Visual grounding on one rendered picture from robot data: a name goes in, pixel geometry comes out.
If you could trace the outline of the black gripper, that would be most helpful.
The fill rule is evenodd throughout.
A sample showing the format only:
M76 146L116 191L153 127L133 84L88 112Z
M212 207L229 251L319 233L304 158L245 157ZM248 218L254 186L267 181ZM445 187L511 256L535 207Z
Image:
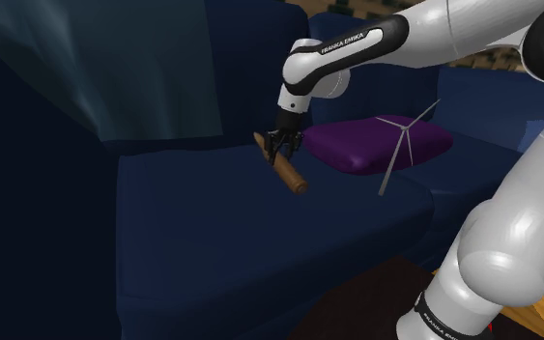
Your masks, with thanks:
M285 157L290 159L301 146L302 114L280 108L275 120L275 130L264 133L264 148L268 155L268 163L274 165L275 157L282 147L285 136Z

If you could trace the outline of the brown wooden rolling pin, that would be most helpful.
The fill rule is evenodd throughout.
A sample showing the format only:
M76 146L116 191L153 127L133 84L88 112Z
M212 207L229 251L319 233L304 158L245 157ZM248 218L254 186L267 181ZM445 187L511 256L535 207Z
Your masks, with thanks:
M271 157L265 150L264 137L258 132L254 132L253 137L257 145L260 147L264 159L266 161L270 161ZM295 167L282 154L277 154L275 156L272 168L293 193L304 194L308 189L307 181L297 172Z

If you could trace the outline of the dark blue sofa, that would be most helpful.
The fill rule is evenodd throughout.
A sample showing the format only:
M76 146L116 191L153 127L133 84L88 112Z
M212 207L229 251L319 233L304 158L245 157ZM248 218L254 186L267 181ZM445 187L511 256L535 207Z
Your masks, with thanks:
M335 98L314 98L288 159L293 193L253 133L275 129L295 41L322 41L298 6L204 0L222 133L167 140L99 137L0 58L0 338L278 340L334 286L413 255L439 217L446 254L469 213L524 154L452 147L384 173L340 172L303 132L381 115L415 119L438 99L438 67L351 68ZM377 285L372 340L397 338L398 306Z

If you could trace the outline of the purple cushion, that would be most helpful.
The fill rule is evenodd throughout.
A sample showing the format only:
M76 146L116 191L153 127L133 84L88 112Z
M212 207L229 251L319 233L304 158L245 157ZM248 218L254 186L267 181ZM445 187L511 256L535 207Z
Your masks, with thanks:
M309 127L303 132L303 146L326 165L347 174L368 176L384 173L400 135L400 129L379 121L387 119L408 125L413 118L381 115ZM395 170L419 165L448 151L453 137L447 130L419 120L411 129L414 164L410 163L407 141L403 140Z

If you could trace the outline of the grey wind turbine model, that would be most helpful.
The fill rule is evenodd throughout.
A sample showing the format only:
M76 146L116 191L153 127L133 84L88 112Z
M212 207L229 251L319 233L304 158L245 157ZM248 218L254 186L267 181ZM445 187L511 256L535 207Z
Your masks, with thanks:
M387 120L387 119L383 119L383 118L379 118L379 121L381 122L384 122L384 123L387 123L389 125L392 125L394 127L397 127L400 129L400 135L399 135L399 138L398 138L398 141L395 145L395 148L394 148L394 151L392 153L392 157L390 159L390 162L387 166L387 170L384 174L384 177L383 177L383 180L382 180L382 183L381 183L381 186L379 188L379 191L378 191L378 195L379 196L383 196L386 192L386 189L387 189L387 184L388 184L388 181L389 181L389 178L390 178L390 175L392 173L392 170L393 170L393 167L394 167L394 164L395 164L395 161L397 159L397 156L399 154L399 151L400 151L400 148L401 148L401 145L402 145L402 142L403 140L406 140L407 141L407 145L408 145L408 152L409 152L409 157L410 157L410 163L411 164L414 164L414 160L413 160L413 152L412 152L412 142L411 142L411 136L410 136L410 129L421 119L423 118L432 108L434 108L441 100L440 99L437 99L435 102L433 102L429 107L427 107L422 113L420 113L413 121L411 121L408 125L404 126L404 125L400 125L398 123L395 123L393 121L390 121L390 120Z

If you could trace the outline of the teal blanket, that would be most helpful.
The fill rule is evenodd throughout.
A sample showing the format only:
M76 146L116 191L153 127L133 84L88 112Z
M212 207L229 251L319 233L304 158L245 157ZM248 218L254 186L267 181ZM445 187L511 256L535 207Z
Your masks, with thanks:
M0 58L102 141L222 133L204 0L0 0Z

